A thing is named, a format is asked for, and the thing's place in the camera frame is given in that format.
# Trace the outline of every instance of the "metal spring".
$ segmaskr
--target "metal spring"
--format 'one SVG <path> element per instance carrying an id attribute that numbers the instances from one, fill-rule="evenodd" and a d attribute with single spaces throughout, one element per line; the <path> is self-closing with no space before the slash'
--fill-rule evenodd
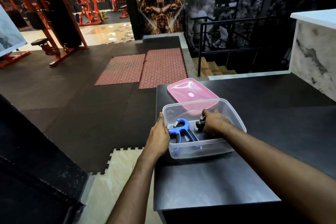
<path id="1" fill-rule="evenodd" d="M 175 121 L 174 124 L 173 124 L 173 128 L 176 128 L 178 124 L 179 124 L 179 122 Z"/>

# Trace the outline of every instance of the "white countertop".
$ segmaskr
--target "white countertop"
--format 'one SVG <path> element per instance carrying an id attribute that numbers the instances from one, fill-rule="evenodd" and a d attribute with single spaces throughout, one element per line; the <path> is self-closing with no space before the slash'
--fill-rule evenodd
<path id="1" fill-rule="evenodd" d="M 336 29 L 336 9 L 292 13 L 291 18 Z"/>

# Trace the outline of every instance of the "person's right hand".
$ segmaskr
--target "person's right hand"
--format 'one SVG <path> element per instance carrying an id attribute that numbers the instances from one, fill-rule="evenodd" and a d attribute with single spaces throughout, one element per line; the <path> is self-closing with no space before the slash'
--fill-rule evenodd
<path id="1" fill-rule="evenodd" d="M 219 113 L 217 109 L 209 112 L 204 109 L 202 115 L 206 117 L 203 132 L 212 136 L 221 135 L 225 133 L 231 126 L 230 120 L 223 114 Z"/>

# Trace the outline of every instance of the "clear plastic box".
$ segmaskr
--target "clear plastic box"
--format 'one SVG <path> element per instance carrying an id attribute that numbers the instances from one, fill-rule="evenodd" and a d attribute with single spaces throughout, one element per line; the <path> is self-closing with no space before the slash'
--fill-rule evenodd
<path id="1" fill-rule="evenodd" d="M 186 119 L 189 122 L 190 130 L 198 139 L 197 142 L 193 142 L 187 137 L 181 136 L 181 143 L 175 143 L 175 139 L 171 139 L 169 153 L 172 158 L 199 158 L 234 151 L 223 138 L 207 140 L 204 133 L 196 132 L 196 121 L 200 119 L 203 109 L 207 109 L 210 112 L 218 109 L 220 113 L 229 118 L 234 126 L 244 132 L 247 131 L 241 118 L 226 99 L 206 99 L 165 105 L 162 112 L 168 128 L 173 126 L 176 119 Z"/>

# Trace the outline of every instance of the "staircase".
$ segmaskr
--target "staircase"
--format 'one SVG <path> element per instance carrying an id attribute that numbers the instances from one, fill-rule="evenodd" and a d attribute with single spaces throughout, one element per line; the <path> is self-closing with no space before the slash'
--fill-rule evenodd
<path id="1" fill-rule="evenodd" d="M 198 58 L 192 58 L 197 72 Z M 215 61 L 207 62 L 204 57 L 201 58 L 201 76 L 237 74 L 234 70 L 228 70 L 225 66 L 217 66 Z"/>

